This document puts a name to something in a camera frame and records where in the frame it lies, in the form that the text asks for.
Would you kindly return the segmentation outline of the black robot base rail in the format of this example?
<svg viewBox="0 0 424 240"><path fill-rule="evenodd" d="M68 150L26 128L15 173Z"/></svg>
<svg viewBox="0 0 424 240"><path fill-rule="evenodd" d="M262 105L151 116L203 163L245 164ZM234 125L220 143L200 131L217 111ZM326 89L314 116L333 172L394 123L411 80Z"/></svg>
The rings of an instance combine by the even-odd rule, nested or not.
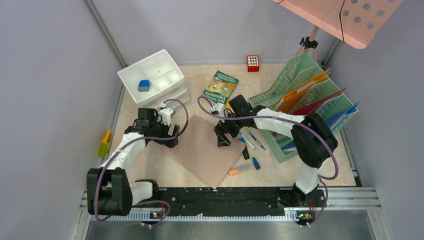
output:
<svg viewBox="0 0 424 240"><path fill-rule="evenodd" d="M265 204L283 207L322 207L325 191L315 189L302 195L292 187L160 187L149 200L162 200L169 204Z"/></svg>

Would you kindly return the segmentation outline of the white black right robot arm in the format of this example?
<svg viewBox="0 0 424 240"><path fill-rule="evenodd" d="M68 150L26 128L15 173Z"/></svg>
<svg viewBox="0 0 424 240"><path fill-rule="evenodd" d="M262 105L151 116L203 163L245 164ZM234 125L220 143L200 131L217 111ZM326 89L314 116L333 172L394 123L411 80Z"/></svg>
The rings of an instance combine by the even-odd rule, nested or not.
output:
<svg viewBox="0 0 424 240"><path fill-rule="evenodd" d="M263 105L252 106L240 94L230 100L233 112L226 113L222 103L210 104L210 113L219 119L213 131L218 147L228 147L242 128L268 130L289 137L302 161L300 174L293 185L290 203L307 206L319 185L321 168L334 157L338 141L322 117L317 113L291 115Z"/></svg>

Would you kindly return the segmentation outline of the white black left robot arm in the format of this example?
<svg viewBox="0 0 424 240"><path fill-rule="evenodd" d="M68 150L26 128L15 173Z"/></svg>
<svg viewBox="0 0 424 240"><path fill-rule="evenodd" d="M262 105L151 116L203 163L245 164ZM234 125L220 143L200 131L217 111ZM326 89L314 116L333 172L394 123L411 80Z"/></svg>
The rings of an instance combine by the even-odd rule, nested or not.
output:
<svg viewBox="0 0 424 240"><path fill-rule="evenodd" d="M126 216L132 206L143 201L154 207L160 202L155 180L138 180L130 184L127 171L138 154L151 141L168 148L178 144L180 126L169 134L174 110L169 107L139 108L137 118L128 126L122 140L109 159L86 174L87 209L94 216Z"/></svg>

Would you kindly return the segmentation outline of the red plastic folder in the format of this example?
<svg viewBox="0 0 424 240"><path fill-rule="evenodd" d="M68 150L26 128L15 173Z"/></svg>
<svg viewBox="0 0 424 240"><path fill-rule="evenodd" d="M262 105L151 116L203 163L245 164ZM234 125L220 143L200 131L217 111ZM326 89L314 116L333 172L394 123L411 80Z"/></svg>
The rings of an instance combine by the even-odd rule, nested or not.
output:
<svg viewBox="0 0 424 240"><path fill-rule="evenodd" d="M292 114L295 116L299 116L299 115L307 115L309 113L312 113L314 111L316 111L320 106L322 106L326 101L331 100L335 97L340 96L347 88L343 88L335 93L332 93L318 101L315 101L305 107L302 107L300 109L295 110Z"/></svg>

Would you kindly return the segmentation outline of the orange folder binder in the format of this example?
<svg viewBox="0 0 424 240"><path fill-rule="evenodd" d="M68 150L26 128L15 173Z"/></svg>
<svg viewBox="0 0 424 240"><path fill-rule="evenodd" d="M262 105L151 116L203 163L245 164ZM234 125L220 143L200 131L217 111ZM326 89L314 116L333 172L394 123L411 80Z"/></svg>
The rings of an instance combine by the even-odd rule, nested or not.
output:
<svg viewBox="0 0 424 240"><path fill-rule="evenodd" d="M308 90L323 81L325 81L329 74L331 73L331 69L327 69L307 80L305 83L302 83L294 90L288 92L283 96L283 98L278 103L276 110L278 112L289 113L293 107L297 104L297 102L308 92Z"/></svg>

